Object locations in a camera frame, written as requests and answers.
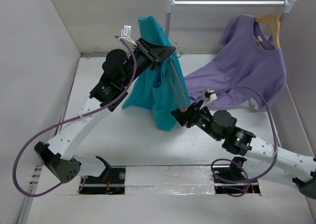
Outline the teal t shirt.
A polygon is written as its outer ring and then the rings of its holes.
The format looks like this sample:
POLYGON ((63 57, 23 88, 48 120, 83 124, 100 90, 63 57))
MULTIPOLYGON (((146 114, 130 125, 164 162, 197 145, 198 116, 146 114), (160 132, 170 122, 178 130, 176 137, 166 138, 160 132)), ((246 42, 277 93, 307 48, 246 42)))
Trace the teal t shirt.
POLYGON ((190 98, 176 53, 157 70, 141 73, 122 108, 135 106, 151 110, 156 127, 169 132, 177 123, 170 112, 179 108, 171 84, 175 87, 181 106, 184 106, 190 98))

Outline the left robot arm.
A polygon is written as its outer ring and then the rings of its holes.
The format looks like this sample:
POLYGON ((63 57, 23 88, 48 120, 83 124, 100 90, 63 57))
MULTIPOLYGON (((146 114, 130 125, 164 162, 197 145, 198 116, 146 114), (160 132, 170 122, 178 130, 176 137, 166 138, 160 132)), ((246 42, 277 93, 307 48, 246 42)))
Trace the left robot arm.
POLYGON ((130 56, 122 49, 110 51, 102 65, 103 74, 90 91, 79 117, 63 127, 48 142, 39 142, 34 150, 44 166, 63 184, 77 175, 91 176, 104 183, 110 178, 110 164, 102 157, 76 156, 76 150, 93 128, 127 96, 127 87, 146 69, 155 71, 176 48, 136 41, 130 56))

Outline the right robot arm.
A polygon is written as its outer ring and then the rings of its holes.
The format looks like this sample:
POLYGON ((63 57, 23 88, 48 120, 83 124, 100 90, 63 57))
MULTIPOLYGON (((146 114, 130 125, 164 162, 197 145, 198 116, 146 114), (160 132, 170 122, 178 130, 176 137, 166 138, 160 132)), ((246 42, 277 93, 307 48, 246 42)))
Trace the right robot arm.
POLYGON ((173 110, 171 115, 177 122, 187 128, 197 126, 215 141, 222 141, 222 148, 233 154, 230 165, 225 171, 214 169, 216 159, 211 163, 214 181, 222 184, 222 189, 228 195, 232 190, 238 190, 238 196, 244 195, 251 184, 269 174, 272 169, 283 171, 280 176, 273 177, 273 181, 284 185, 295 185, 298 191, 311 199, 316 197, 316 159, 291 152, 270 144, 257 137, 252 132, 236 126, 237 119, 225 110, 211 114, 202 101, 193 103, 183 112, 173 110), (250 177, 243 167, 249 160, 255 159, 268 165, 255 177, 250 177))

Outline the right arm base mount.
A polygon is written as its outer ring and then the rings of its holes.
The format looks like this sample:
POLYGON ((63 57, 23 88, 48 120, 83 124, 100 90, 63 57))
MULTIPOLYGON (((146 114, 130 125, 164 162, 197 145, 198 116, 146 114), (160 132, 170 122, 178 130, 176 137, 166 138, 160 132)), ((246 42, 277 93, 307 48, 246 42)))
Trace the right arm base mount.
POLYGON ((257 180, 247 182, 243 164, 247 159, 234 157, 232 160, 217 159, 211 164, 211 180, 214 182, 215 194, 227 194, 241 197, 247 194, 260 194, 257 180))

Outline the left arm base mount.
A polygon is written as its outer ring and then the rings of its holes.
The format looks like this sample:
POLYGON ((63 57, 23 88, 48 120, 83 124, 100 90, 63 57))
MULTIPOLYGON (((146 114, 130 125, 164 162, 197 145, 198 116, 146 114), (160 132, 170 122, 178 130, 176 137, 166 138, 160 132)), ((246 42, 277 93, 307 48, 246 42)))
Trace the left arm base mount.
POLYGON ((105 169, 99 177, 81 177, 79 184, 79 194, 105 194, 121 195, 125 194, 125 166, 111 166, 100 156, 96 156, 105 169))

